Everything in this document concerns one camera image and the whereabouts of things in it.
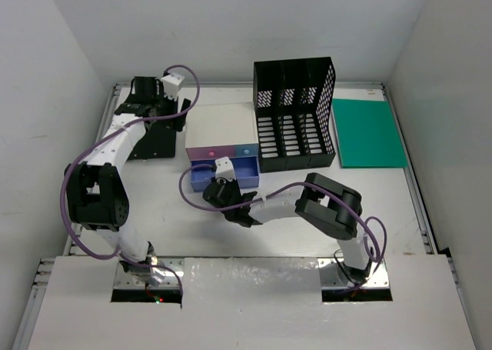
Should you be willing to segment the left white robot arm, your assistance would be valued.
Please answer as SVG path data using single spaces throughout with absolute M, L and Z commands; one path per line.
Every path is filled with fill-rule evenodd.
M 184 80 L 174 72 L 134 77 L 104 142 L 71 168 L 66 183 L 71 221 L 101 236 L 121 256 L 124 271 L 144 282 L 157 278 L 158 258 L 153 245 L 127 223 L 130 201 L 120 173 L 128 160 L 175 156 L 177 133 L 191 105 L 178 98 Z

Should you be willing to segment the purple bottom drawer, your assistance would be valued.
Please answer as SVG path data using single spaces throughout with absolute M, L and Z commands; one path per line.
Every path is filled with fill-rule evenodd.
M 230 158 L 230 160 L 241 189 L 259 186 L 260 170 L 257 157 Z M 203 192 L 211 183 L 213 176 L 214 172 L 210 168 L 192 170 L 190 183 L 193 191 Z

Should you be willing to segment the pink drawer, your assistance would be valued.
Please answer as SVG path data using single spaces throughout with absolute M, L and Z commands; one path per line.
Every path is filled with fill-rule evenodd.
M 200 161 L 200 160 L 217 159 L 223 157 L 234 157 L 235 147 L 233 145 L 193 147 L 193 148 L 186 148 L 186 152 L 190 161 Z

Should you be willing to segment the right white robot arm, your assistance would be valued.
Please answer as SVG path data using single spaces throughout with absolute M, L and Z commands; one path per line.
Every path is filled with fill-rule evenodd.
M 337 241 L 344 258 L 339 270 L 353 285 L 363 284 L 372 264 L 381 260 L 381 250 L 373 252 L 367 244 L 374 233 L 361 218 L 361 194 L 319 173 L 264 198 L 256 192 L 241 193 L 234 179 L 213 178 L 202 197 L 226 220 L 246 228 L 276 219 L 304 219 Z

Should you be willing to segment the light blue small drawer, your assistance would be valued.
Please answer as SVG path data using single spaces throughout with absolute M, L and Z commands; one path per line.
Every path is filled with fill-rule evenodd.
M 235 157 L 252 157 L 258 155 L 258 144 L 244 144 L 235 147 Z

